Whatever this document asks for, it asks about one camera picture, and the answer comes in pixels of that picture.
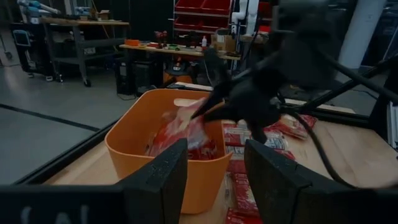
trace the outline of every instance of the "snack package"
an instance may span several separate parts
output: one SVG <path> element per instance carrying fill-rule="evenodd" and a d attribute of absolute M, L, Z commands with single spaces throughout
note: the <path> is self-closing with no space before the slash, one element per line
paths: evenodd
<path fill-rule="evenodd" d="M 311 127 L 315 125 L 317 119 L 313 116 L 309 115 L 300 115 L 301 118 Z M 278 122 L 271 125 L 272 128 L 276 128 L 279 131 L 282 131 L 284 134 L 288 134 L 293 137 L 297 137 L 300 139 L 306 139 L 308 137 L 307 130 L 305 130 L 304 126 L 300 124 L 297 119 L 290 115 L 283 115 Z"/>
<path fill-rule="evenodd" d="M 238 124 L 223 124 L 224 140 L 227 146 L 244 146 L 247 139 L 252 139 L 251 132 Z M 272 128 L 264 128 L 267 136 L 266 146 L 273 149 L 287 149 L 287 141 L 283 134 Z"/>
<path fill-rule="evenodd" d="M 176 113 L 166 113 L 164 115 L 166 122 L 157 132 L 150 147 L 149 156 L 155 157 L 178 139 L 187 138 L 189 159 L 214 159 L 216 145 L 214 140 L 210 139 L 205 132 L 203 117 L 199 116 L 191 120 L 191 116 L 199 109 L 203 102 L 204 98 L 189 106 L 179 108 Z"/>
<path fill-rule="evenodd" d="M 260 218 L 256 217 L 242 216 L 236 210 L 229 208 L 226 214 L 225 224 L 262 224 L 262 221 Z"/>
<path fill-rule="evenodd" d="M 250 217 L 260 217 L 246 174 L 233 174 L 233 180 L 238 213 Z"/>
<path fill-rule="evenodd" d="M 226 146 L 226 151 L 227 153 L 232 152 L 232 157 L 229 160 L 228 172 L 233 172 L 233 173 L 246 173 L 246 167 L 244 165 L 244 147 L 243 146 Z M 288 150 L 283 150 L 283 149 L 275 149 L 276 152 L 286 156 L 287 158 L 295 161 L 296 158 L 294 155 L 288 151 Z"/>

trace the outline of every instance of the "orange bin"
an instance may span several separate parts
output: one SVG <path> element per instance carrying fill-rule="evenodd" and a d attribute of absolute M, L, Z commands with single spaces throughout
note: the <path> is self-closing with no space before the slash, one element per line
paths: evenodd
<path fill-rule="evenodd" d="M 198 100 L 207 96 L 202 91 L 168 89 L 144 93 L 105 137 L 118 177 L 125 178 L 153 159 L 144 156 L 147 143 L 160 128 L 163 113 L 177 109 L 174 99 Z M 221 122 L 208 123 L 205 129 L 216 143 L 217 159 L 188 160 L 182 213 L 197 214 L 211 209 L 232 155 L 225 153 Z"/>

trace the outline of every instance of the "wooden tabletop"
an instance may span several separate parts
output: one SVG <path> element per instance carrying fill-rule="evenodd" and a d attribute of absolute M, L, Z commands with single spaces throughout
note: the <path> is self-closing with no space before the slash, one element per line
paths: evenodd
<path fill-rule="evenodd" d="M 124 48 L 124 49 L 133 49 L 133 50 L 145 50 L 149 52 L 161 52 L 161 53 L 166 53 L 166 54 L 179 54 L 179 55 L 190 55 L 190 56 L 196 56 L 196 57 L 203 57 L 203 53 L 200 51 L 195 51 L 194 49 L 192 50 L 185 50 L 182 45 L 178 45 L 180 50 L 169 50 L 169 49 L 157 49 L 156 47 L 133 47 L 130 45 L 122 44 L 119 47 Z M 227 59 L 227 60 L 240 60 L 240 57 L 232 57 L 232 56 L 227 56 L 223 54 L 218 55 L 222 59 Z"/>
<path fill-rule="evenodd" d="M 41 17 L 40 23 L 58 24 L 67 26 L 80 26 L 80 25 L 102 25 L 102 26 L 128 26 L 128 22 L 121 21 L 81 21 L 73 19 L 59 19 L 51 17 Z"/>
<path fill-rule="evenodd" d="M 374 131 L 324 121 L 318 121 L 314 131 L 332 166 L 345 181 L 359 187 L 385 187 L 398 180 L 397 153 Z M 298 163 L 330 178 L 311 139 L 286 138 Z M 118 180 L 109 152 L 102 142 L 46 184 L 100 185 L 114 184 Z M 226 177 L 213 208 L 199 215 L 182 214 L 180 223 L 224 223 L 228 207 L 233 206 L 231 189 L 230 178 Z"/>

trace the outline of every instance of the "red snack bag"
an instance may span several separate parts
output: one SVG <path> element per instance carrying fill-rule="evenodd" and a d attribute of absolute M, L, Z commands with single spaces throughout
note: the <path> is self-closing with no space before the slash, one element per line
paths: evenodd
<path fill-rule="evenodd" d="M 296 160 L 294 155 L 288 150 L 283 150 L 283 149 L 274 149 L 274 150 L 293 161 Z M 233 173 L 245 174 L 246 167 L 244 165 L 244 147 L 243 146 L 226 146 L 226 152 L 233 153 L 231 160 L 229 160 L 227 171 L 233 172 Z"/>
<path fill-rule="evenodd" d="M 246 168 L 244 166 L 244 147 L 242 146 L 226 146 L 226 152 L 232 152 L 231 160 L 229 160 L 228 172 L 234 173 L 246 173 Z"/>
<path fill-rule="evenodd" d="M 260 218 L 244 217 L 237 211 L 229 208 L 226 214 L 225 224 L 262 224 Z"/>
<path fill-rule="evenodd" d="M 242 215 L 260 217 L 246 174 L 233 174 L 237 211 Z"/>
<path fill-rule="evenodd" d="M 275 149 L 275 151 L 281 153 L 282 155 L 286 156 L 288 159 L 291 159 L 293 161 L 296 160 L 296 157 L 294 157 L 294 155 L 292 154 L 292 152 L 288 151 L 288 150 L 280 150 L 280 149 Z"/>
<path fill-rule="evenodd" d="M 251 132 L 247 128 L 237 127 L 237 124 L 223 124 L 227 146 L 244 146 L 247 139 L 252 139 Z M 264 134 L 267 136 L 266 146 L 273 149 L 287 149 L 287 141 L 280 131 L 275 128 L 264 128 Z"/>
<path fill-rule="evenodd" d="M 191 120 L 191 116 L 204 102 L 200 99 L 189 106 L 181 107 L 175 115 L 167 113 L 166 123 L 162 125 L 154 138 L 149 156 L 157 156 L 180 138 L 188 139 L 188 158 L 208 160 L 215 158 L 216 146 L 206 135 L 203 117 Z"/>
<path fill-rule="evenodd" d="M 309 115 L 300 115 L 300 117 L 311 127 L 315 125 L 317 119 L 313 116 Z M 290 115 L 283 115 L 281 119 L 275 124 L 271 125 L 271 128 L 276 128 L 279 131 L 282 131 L 284 134 L 288 134 L 293 137 L 297 137 L 300 139 L 306 139 L 308 137 L 307 130 L 300 124 L 297 119 L 293 118 Z"/>

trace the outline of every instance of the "cable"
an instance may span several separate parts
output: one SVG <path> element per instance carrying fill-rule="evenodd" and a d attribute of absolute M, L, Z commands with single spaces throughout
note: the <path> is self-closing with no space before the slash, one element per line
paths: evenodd
<path fill-rule="evenodd" d="M 353 186 L 353 185 L 347 183 L 345 180 L 343 180 L 343 179 L 338 175 L 338 173 L 336 172 L 336 170 L 335 170 L 335 169 L 333 168 L 333 166 L 330 164 L 330 161 L 329 161 L 329 159 L 328 159 L 328 157 L 327 157 L 327 155 L 326 155 L 326 153 L 325 153 L 324 148 L 322 147 L 321 142 L 320 142 L 319 139 L 317 138 L 317 135 L 313 132 L 312 128 L 307 124 L 307 122 L 305 122 L 305 121 L 301 118 L 301 116 L 300 116 L 298 113 L 296 113 L 296 112 L 294 112 L 294 111 L 292 111 L 292 110 L 287 109 L 285 112 L 286 112 L 288 115 L 291 115 L 292 117 L 294 117 L 295 119 L 297 119 L 297 121 L 299 121 L 299 122 L 304 126 L 305 130 L 307 130 L 307 132 L 308 132 L 308 134 L 310 135 L 310 137 L 312 138 L 312 141 L 313 141 L 315 147 L 316 147 L 317 150 L 318 150 L 318 153 L 319 153 L 319 155 L 320 155 L 320 157 L 321 157 L 321 160 L 322 160 L 322 162 L 324 163 L 324 165 L 325 165 L 325 167 L 326 167 L 326 170 L 327 170 L 328 173 L 330 174 L 331 178 L 333 178 L 333 180 L 335 180 L 335 181 L 337 181 L 337 182 L 339 182 L 339 183 L 341 183 L 341 184 L 343 184 L 343 185 L 345 185 L 345 186 L 347 186 L 347 187 L 349 187 L 349 188 L 357 189 L 358 187 L 355 187 L 355 186 Z"/>
<path fill-rule="evenodd" d="M 253 44 L 256 41 L 257 35 L 259 34 L 259 29 L 260 29 L 260 25 L 259 25 L 260 20 L 261 20 L 260 16 L 257 15 L 257 23 L 258 23 L 257 30 L 256 30 L 256 33 L 254 33 L 253 39 L 250 41 L 248 51 L 246 51 L 246 54 L 242 58 L 242 62 L 244 62 L 246 60 L 246 58 L 249 56 L 251 48 L 253 47 Z"/>
<path fill-rule="evenodd" d="M 256 30 L 256 33 L 254 33 L 253 39 L 250 41 L 248 51 L 246 52 L 246 54 L 245 54 L 245 55 L 243 56 L 243 58 L 242 58 L 242 62 L 244 62 L 244 61 L 246 60 L 246 58 L 249 56 L 249 53 L 250 53 L 250 51 L 251 51 L 251 49 L 252 49 L 252 47 L 253 47 L 253 44 L 254 44 L 254 42 L 255 42 L 256 39 L 257 39 L 257 36 L 258 36 L 258 34 L 259 34 L 260 22 L 261 22 L 261 21 L 262 21 L 262 16 L 261 16 L 261 14 L 257 13 L 257 30 Z"/>
<path fill-rule="evenodd" d="M 207 76 L 207 79 L 209 80 L 211 87 L 214 87 L 213 84 L 212 84 L 212 82 L 211 82 L 211 80 L 210 80 L 209 71 L 207 70 L 206 60 L 203 60 L 203 63 L 205 63 L 205 69 L 206 69 L 206 76 Z"/>
<path fill-rule="evenodd" d="M 135 100 L 135 99 L 137 99 L 137 96 L 136 96 L 136 95 L 134 95 L 133 98 L 123 98 L 123 97 L 121 97 L 121 96 L 119 95 L 119 93 L 117 93 L 116 96 L 118 96 L 120 100 L 124 100 L 124 101 L 129 101 L 129 100 Z"/>

